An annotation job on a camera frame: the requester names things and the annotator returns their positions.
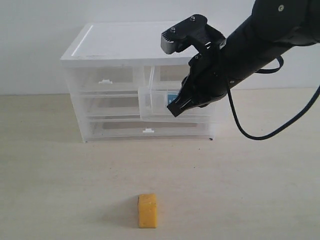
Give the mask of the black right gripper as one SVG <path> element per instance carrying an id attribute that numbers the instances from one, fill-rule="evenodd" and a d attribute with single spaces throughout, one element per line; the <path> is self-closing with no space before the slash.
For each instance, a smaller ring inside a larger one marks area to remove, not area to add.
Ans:
<path id="1" fill-rule="evenodd" d="M 181 83 L 177 98 L 166 108 L 176 118 L 187 110 L 204 108 L 222 99 L 226 91 L 222 77 L 220 46 L 211 46 L 206 53 L 198 53 L 189 61 L 189 73 Z"/>

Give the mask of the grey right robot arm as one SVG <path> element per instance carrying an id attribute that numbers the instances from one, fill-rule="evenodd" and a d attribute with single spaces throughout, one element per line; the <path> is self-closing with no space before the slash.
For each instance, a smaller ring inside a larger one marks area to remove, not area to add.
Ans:
<path id="1" fill-rule="evenodd" d="M 291 48 L 319 41 L 317 0 L 257 0 L 251 15 L 228 37 L 210 26 L 205 16 L 188 17 L 161 35 L 161 48 L 167 54 L 190 46 L 197 50 L 168 110 L 179 116 L 206 107 Z"/>

